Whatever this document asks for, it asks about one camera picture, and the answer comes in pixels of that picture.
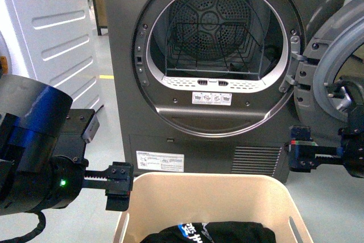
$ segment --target dryer drum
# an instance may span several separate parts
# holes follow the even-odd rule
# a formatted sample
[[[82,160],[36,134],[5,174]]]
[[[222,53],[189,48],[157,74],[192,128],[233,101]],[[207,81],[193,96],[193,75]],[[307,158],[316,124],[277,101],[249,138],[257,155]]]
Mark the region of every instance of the dryer drum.
[[[263,0],[175,0],[152,34],[153,62],[171,77],[260,80],[282,54],[282,32]]]

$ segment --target instruction sticker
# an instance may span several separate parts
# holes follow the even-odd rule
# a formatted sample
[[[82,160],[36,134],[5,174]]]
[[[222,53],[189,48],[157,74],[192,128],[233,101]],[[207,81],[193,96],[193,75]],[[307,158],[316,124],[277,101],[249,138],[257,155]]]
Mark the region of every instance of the instruction sticker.
[[[194,105],[231,105],[232,93],[192,92]]]
[[[136,151],[136,161],[141,170],[184,172],[183,154]]]

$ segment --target dryer door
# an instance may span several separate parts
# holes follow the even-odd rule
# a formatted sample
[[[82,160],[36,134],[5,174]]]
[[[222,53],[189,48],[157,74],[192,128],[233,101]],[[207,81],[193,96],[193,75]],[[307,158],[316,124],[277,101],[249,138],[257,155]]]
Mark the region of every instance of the dryer door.
[[[296,72],[295,104],[319,145],[337,146],[350,98],[329,98],[326,85],[340,76],[364,77],[364,0],[353,0],[315,34]]]

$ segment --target beige laundry basket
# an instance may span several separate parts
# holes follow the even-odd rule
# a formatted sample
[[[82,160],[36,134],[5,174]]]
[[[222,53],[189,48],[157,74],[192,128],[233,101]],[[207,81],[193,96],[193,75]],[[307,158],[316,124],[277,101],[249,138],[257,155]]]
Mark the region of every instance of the beige laundry basket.
[[[114,243],[140,243],[151,233],[193,222],[254,221],[277,243],[313,242],[288,190],[260,175],[153,172],[136,178]]]

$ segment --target dryer vent grille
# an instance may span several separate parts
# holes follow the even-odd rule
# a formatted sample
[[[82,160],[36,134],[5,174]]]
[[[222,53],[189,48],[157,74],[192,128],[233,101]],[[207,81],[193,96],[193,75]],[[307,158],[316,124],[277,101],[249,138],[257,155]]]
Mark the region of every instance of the dryer vent grille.
[[[273,176],[281,148],[238,146],[235,150],[232,174]]]

